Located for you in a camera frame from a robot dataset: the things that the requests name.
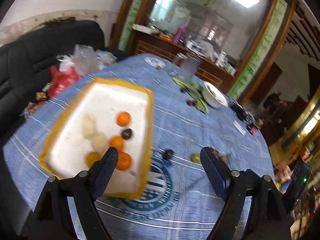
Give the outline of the green round fruit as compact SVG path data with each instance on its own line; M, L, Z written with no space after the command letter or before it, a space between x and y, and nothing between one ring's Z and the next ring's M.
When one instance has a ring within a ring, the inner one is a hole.
M199 154L192 154L191 155L191 161L193 162L193 163L200 163L201 162L201 160L200 160L200 155Z

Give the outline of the white foam-wrapped fruit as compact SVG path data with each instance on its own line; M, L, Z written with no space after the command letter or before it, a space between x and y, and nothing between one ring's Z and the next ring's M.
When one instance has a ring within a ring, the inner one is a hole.
M92 115L85 114L82 118L81 133L83 137L90 140L97 132L95 117Z
M104 155L109 148L108 139L103 133L96 133L93 135L91 138L91 145L93 150L101 155Z

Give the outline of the dark purple plum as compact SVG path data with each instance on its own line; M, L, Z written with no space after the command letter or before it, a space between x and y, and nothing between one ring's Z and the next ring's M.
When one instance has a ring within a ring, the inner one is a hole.
M133 135L133 131L132 129L130 128L125 128L122 130L121 132L121 137L124 139L124 140L129 140Z

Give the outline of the dark round fruit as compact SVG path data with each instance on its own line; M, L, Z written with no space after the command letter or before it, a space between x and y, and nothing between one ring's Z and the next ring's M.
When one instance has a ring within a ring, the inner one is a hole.
M171 149L165 150L163 153L163 159L166 161L170 161L173 156L174 156L174 151Z

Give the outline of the white card pack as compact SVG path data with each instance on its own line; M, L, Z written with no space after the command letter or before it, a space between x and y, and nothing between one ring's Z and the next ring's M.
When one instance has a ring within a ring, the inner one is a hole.
M246 131L243 129L243 127L237 122L237 121L233 121L232 124L236 127L236 129L242 134L245 135Z

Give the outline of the orange mandarin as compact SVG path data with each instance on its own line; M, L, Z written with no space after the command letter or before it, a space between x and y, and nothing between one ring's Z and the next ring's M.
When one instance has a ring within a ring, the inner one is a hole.
M116 135L110 139L109 146L116 148L118 151L122 151L125 147L125 140L123 137Z
M118 162L116 164L116 169L120 171L126 171L131 167L132 159L128 153L119 152L118 153Z
M116 116L117 125L121 127L125 127L125 126L128 126L130 122L131 122L131 115L128 112L126 111L118 112Z
M99 161L102 158L101 154L98 152L89 152L85 156L85 164L88 168L92 167L92 165L96 162Z

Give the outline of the person in dark clothes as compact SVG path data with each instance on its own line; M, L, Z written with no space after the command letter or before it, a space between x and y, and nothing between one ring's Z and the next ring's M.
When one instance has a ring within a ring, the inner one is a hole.
M280 104L280 96L282 95L281 91L278 91L276 93L271 93L266 100L263 103L264 107L264 114L265 115L270 115L272 114Z

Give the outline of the white bowl with greens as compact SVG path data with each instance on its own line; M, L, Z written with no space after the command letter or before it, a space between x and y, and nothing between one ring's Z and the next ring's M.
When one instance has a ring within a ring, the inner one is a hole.
M228 107L228 102L224 95L214 85L207 81L204 81L202 96L213 108L220 109L222 106Z

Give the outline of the blue plaid tablecloth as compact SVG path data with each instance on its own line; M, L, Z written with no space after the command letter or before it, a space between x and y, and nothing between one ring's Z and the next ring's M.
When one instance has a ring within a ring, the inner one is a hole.
M163 70L148 65L144 54L129 57L104 70L81 78L44 104L4 145L4 161L22 198L34 208L48 173L38 163L50 128L72 99L95 77L122 79L152 90L153 158L150 181L139 200L101 197L96 206L113 239L205 239L214 226L223 201L218 198L201 165L190 156L209 146L227 157L233 170L253 170L273 176L272 160L261 133L242 135L240 124L227 107L208 114L187 104L187 95ZM173 150L170 161L165 150Z

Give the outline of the green vegetable leaves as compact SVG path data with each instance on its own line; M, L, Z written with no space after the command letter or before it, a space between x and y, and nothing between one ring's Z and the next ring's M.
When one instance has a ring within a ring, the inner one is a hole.
M175 77L173 77L172 80L180 87L182 93L187 93L190 96L190 99L187 100L189 106L194 106L198 111L201 111L204 114L209 113L208 104L205 102L202 95L202 86L193 80L189 83L178 80Z

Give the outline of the red plastic bag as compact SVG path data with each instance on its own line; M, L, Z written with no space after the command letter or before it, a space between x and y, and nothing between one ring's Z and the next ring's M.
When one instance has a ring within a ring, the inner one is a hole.
M63 92L69 86L74 85L79 80L79 74L74 67L69 67L65 71L59 71L55 66L49 68L52 80L48 89L48 96L50 98Z

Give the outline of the clear plastic water jug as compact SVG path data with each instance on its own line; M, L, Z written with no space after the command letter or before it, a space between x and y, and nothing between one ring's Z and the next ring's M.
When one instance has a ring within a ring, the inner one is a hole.
M188 83L192 80L202 60L191 53L178 53L174 59L173 64L181 61L180 68L177 71L176 79Z

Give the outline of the wooden cabinet with mirror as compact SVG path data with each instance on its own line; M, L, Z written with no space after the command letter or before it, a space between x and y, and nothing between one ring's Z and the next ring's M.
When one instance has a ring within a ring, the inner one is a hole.
M245 101L280 51L298 0L124 0L111 44L131 54L199 55L197 75ZM179 26L185 32L178 44Z

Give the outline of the clear plastic bag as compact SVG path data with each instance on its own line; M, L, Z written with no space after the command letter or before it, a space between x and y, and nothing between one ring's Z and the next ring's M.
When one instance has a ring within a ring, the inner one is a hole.
M79 44L75 45L73 55L58 55L57 59L60 72L73 68L80 76L103 70L117 60L111 52Z

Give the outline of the small glass dish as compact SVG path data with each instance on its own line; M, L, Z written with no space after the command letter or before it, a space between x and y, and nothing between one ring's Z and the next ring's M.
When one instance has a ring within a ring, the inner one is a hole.
M156 69L163 69L163 68L165 68L165 63L164 63L164 61L162 61L162 60L160 60L160 59L158 59L158 58L156 58L156 57L145 57L145 58L144 58L144 61L145 61L148 65L150 65L150 66L152 66L152 67L154 67L154 68L156 68Z

